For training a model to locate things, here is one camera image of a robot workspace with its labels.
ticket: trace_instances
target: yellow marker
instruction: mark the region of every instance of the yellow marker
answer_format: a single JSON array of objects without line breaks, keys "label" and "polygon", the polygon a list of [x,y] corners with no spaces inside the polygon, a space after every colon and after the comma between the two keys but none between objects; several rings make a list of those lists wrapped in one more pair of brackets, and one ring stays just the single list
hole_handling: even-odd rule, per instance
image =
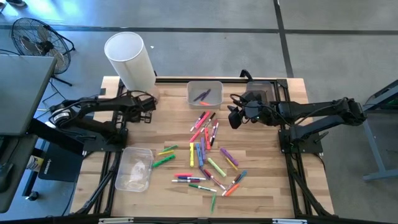
[{"label": "yellow marker", "polygon": [[158,156],[166,155],[166,154],[173,153],[173,152],[174,152],[174,150],[169,150],[169,151],[165,151],[165,152],[160,152],[160,153],[158,153]]},{"label": "yellow marker", "polygon": [[191,167],[193,167],[193,142],[190,142],[189,146],[190,146],[189,153],[191,154]]},{"label": "yellow marker", "polygon": [[228,163],[231,165],[231,167],[233,167],[235,170],[238,170],[238,168],[232,163],[232,161],[230,159],[228,159],[228,157],[225,157],[225,159],[228,161]]}]

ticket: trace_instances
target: felt-tip marker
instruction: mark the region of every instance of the felt-tip marker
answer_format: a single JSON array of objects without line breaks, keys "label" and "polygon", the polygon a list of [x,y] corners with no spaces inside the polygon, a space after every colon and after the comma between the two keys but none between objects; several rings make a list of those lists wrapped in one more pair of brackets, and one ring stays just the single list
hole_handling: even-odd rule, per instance
[{"label": "felt-tip marker", "polygon": [[202,190],[211,191],[211,192],[217,192],[217,190],[215,190],[215,189],[209,189],[207,187],[198,186],[196,184],[189,184],[189,186],[190,187],[194,187],[194,188],[198,188],[198,189],[202,189]]}]

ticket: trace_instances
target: blue marker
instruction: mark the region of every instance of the blue marker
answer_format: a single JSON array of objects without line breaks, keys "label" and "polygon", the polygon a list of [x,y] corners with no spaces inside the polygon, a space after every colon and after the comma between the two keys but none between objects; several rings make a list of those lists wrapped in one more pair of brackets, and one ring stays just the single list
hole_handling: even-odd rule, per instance
[{"label": "blue marker", "polygon": [[248,172],[247,172],[246,170],[244,170],[244,171],[242,172],[240,178],[236,181],[236,183],[239,183],[247,173],[248,173]]},{"label": "blue marker", "polygon": [[203,166],[203,159],[201,158],[200,144],[199,143],[197,143],[197,153],[198,153],[199,166]]}]

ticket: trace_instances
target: white cylinder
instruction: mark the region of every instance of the white cylinder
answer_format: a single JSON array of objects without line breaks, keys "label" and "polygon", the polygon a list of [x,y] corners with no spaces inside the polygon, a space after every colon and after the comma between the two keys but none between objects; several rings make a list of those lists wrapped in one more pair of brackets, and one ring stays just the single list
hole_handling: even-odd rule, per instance
[{"label": "white cylinder", "polygon": [[148,91],[156,77],[140,35],[120,32],[105,43],[105,55],[128,90]]}]

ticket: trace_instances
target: metal stand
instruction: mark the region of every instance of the metal stand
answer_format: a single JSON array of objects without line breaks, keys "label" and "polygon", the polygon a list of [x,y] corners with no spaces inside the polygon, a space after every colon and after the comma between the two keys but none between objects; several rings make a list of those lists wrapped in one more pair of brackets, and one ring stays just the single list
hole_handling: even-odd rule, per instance
[{"label": "metal stand", "polygon": [[[386,112],[391,112],[391,113],[397,113],[396,110],[377,110],[378,108],[382,106],[388,105],[388,102],[396,99],[398,97],[398,81],[395,81],[391,83],[390,85],[386,86],[379,92],[374,94],[375,98],[373,100],[369,100],[366,102],[366,104],[363,106],[363,111],[367,113],[386,113]],[[365,121],[363,123],[363,126],[365,128],[365,133],[366,136],[368,137],[368,141],[370,144],[370,147],[372,149],[372,153],[374,156],[374,159],[376,160],[377,167],[379,168],[378,172],[364,175],[363,180],[368,181],[368,180],[377,180],[377,179],[385,179],[385,178],[390,178],[390,177],[398,177],[398,169],[390,169],[387,170],[380,152],[379,148],[377,146],[375,136],[372,133],[372,129],[368,123],[368,121]]]}]

